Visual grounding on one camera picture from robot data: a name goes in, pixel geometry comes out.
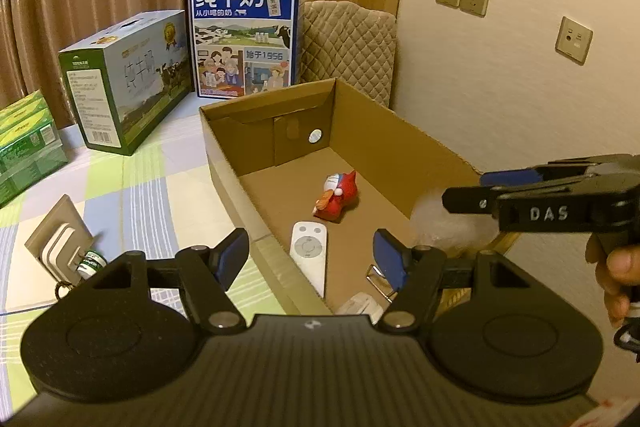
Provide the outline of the person's right hand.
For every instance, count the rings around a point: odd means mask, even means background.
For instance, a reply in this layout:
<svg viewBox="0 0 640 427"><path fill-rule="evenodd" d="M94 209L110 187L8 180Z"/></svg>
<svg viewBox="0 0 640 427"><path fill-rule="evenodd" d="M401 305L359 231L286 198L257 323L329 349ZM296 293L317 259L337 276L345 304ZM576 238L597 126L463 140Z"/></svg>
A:
<svg viewBox="0 0 640 427"><path fill-rule="evenodd" d="M608 319L620 327L630 308L628 291L640 282L640 249L638 245L617 248L607 254L595 235L589 237L586 261L596 266L596 280L603 289Z"/></svg>

